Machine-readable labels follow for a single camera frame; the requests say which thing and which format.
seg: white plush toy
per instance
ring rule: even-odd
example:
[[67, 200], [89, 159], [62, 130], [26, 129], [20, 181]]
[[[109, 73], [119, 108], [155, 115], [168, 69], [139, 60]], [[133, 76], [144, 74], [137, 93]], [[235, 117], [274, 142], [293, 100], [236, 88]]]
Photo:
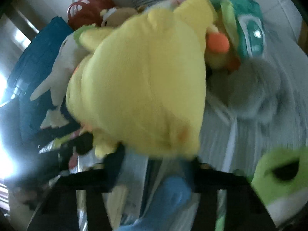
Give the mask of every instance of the white plush toy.
[[48, 110], [41, 128], [62, 127], [68, 121], [60, 112], [61, 104], [66, 95], [68, 82], [78, 66], [89, 52], [82, 46], [78, 46], [74, 40], [73, 33], [61, 44], [59, 54], [54, 61], [50, 75], [36, 88], [30, 96], [30, 100], [36, 100], [50, 89], [52, 104], [57, 108]]

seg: bear's eye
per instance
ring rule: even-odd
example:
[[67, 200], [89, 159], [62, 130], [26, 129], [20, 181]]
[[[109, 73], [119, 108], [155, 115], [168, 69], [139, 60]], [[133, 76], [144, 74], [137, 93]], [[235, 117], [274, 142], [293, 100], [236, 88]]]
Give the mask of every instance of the bear's eye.
[[299, 160], [293, 161], [285, 166], [272, 170], [274, 176], [281, 181], [291, 181], [295, 178], [299, 170]]

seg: yellow fabric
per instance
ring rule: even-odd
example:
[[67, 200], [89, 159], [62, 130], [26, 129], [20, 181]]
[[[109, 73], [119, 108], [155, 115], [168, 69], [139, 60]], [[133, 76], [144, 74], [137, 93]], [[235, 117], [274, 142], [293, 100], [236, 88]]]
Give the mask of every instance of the yellow fabric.
[[153, 157], [197, 153], [205, 33], [215, 16], [209, 0], [187, 0], [174, 12], [152, 9], [116, 29], [81, 34], [80, 43], [93, 54], [72, 76], [66, 102], [92, 127], [97, 156], [119, 141]]

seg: orange plush nose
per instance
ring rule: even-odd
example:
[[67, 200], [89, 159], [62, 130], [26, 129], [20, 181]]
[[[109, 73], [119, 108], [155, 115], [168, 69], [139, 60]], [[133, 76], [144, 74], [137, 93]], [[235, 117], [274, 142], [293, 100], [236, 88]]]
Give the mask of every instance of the orange plush nose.
[[206, 36], [206, 47], [213, 53], [224, 54], [229, 51], [230, 43], [223, 33], [209, 33]]

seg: gray plush toy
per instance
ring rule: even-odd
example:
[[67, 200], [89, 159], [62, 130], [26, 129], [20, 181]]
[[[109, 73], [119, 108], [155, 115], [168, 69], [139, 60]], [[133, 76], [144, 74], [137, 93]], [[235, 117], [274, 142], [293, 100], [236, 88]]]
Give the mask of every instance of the gray plush toy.
[[293, 92], [286, 77], [261, 58], [244, 60], [230, 75], [214, 73], [209, 79], [209, 89], [239, 119], [280, 125], [295, 111]]

